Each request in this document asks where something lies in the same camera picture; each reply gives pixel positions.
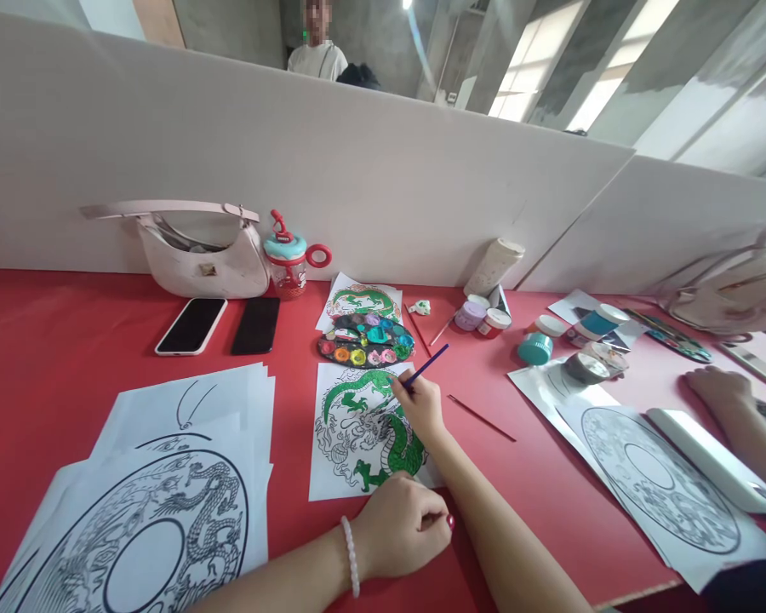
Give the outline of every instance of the person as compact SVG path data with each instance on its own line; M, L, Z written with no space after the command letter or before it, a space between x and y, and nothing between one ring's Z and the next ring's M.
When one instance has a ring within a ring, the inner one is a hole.
M346 56L329 40L331 0L306 0L306 42L289 56L287 70L336 81L349 66Z
M693 370L684 380L720 424L732 452L766 482L766 419L750 381L714 366ZM702 595L712 611L766 611L766 560L721 573Z
M344 85L353 85L354 87L372 89L374 91L383 91L380 81L372 72L372 69L361 64L357 66L350 64L338 77L338 83Z
M557 561L446 429L439 386L421 377L410 392L403 387L401 381L413 373L409 369L392 380L392 391L460 509L498 609L591 611ZM407 473L393 474L350 522L361 585L422 568L451 542L454 525L439 494ZM322 611L350 589L346 536L338 525L216 590L191 611Z

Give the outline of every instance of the pink water bottle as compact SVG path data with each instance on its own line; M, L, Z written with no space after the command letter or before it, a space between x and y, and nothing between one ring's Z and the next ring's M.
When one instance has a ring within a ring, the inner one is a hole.
M275 223L272 225L274 236L264 241L264 252L272 264L272 282L278 298L294 300L306 289L306 263L315 268L324 268L332 262L332 251L326 245L313 244L306 248L303 237L287 232L283 217L276 210L271 211ZM323 259L316 261L313 256L322 253Z

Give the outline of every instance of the hand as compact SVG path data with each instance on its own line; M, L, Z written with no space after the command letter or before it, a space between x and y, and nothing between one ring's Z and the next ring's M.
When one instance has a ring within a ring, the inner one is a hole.
M352 521L360 581L413 573L451 542L445 500L408 473L394 473Z
M684 375L689 387L717 417L734 410L755 409L752 384L733 372L723 372L714 366L696 369Z
M443 423L443 406L440 402L440 386L425 377L417 377L411 387L411 393L406 391L403 383L414 374L414 369L405 370L399 381L392 380L392 391L395 398L403 407L403 413L411 427L417 433L423 444L428 445L432 440L447 432Z

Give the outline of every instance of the white bead bracelet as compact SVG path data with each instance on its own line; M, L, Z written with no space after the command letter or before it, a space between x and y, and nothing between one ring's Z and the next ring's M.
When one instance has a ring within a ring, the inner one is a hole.
M357 555L355 555L355 541L352 539L352 527L346 515L340 518L343 531L346 533L346 546L349 547L349 573L352 577L352 596L360 596L360 580L357 579Z

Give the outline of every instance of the smartphone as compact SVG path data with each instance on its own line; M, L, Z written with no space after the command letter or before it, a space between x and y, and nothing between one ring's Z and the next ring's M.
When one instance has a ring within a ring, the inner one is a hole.
M250 298L238 324L236 340L232 343L232 355L269 353L275 341L278 321L278 298Z
M156 345L157 355L198 355L227 306L223 298L193 298Z

